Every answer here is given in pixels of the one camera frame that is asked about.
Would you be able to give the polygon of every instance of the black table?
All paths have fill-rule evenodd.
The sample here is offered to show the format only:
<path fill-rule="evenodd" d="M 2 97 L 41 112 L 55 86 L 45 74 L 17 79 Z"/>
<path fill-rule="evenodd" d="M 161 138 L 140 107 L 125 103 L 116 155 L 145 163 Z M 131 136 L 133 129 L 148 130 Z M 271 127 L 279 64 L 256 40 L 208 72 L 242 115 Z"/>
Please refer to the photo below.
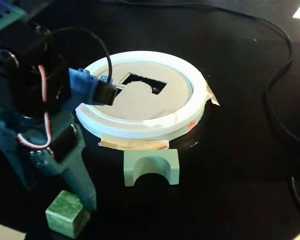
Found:
<path fill-rule="evenodd" d="M 294 62 L 274 85 L 271 99 L 300 135 L 300 20 L 292 19 L 300 0 L 214 2 L 267 18 L 290 34 Z M 149 174 L 124 187 L 123 152 L 98 147 L 98 138 L 82 128 L 82 156 L 97 189 L 98 211 L 79 239 L 291 240 L 300 233 L 300 214 L 287 184 L 300 144 L 272 127 L 262 99 L 267 80 L 287 60 L 278 34 L 218 10 L 95 0 L 58 0 L 35 20 L 51 30 L 90 28 L 111 54 L 149 50 L 185 59 L 202 72 L 221 104 L 208 102 L 200 123 L 170 142 L 179 153 L 175 186 Z M 65 33 L 57 42 L 73 68 L 103 57 L 86 35 Z M 27 232 L 27 240 L 64 239 L 49 230 L 45 209 L 66 188 L 50 177 L 38 190 L 25 191 L 0 152 L 0 224 Z"/>

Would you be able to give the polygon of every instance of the green block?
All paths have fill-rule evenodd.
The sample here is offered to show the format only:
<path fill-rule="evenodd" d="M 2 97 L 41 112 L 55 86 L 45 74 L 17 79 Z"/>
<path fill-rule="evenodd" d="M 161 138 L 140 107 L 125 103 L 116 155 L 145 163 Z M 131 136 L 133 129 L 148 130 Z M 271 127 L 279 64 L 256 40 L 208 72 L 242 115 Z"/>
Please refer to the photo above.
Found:
<path fill-rule="evenodd" d="M 62 190 L 45 211 L 49 228 L 75 239 L 90 219 L 77 195 Z"/>

